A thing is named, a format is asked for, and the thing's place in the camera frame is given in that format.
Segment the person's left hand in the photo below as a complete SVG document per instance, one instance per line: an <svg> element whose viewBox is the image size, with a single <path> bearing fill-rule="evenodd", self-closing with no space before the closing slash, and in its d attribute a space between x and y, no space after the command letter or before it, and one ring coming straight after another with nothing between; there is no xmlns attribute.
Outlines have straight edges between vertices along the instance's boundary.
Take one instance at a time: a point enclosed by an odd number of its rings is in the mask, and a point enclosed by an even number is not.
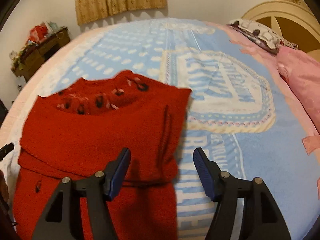
<svg viewBox="0 0 320 240"><path fill-rule="evenodd" d="M0 171L0 192L3 200L7 203L9 200L8 186L6 184L4 173Z"/></svg>

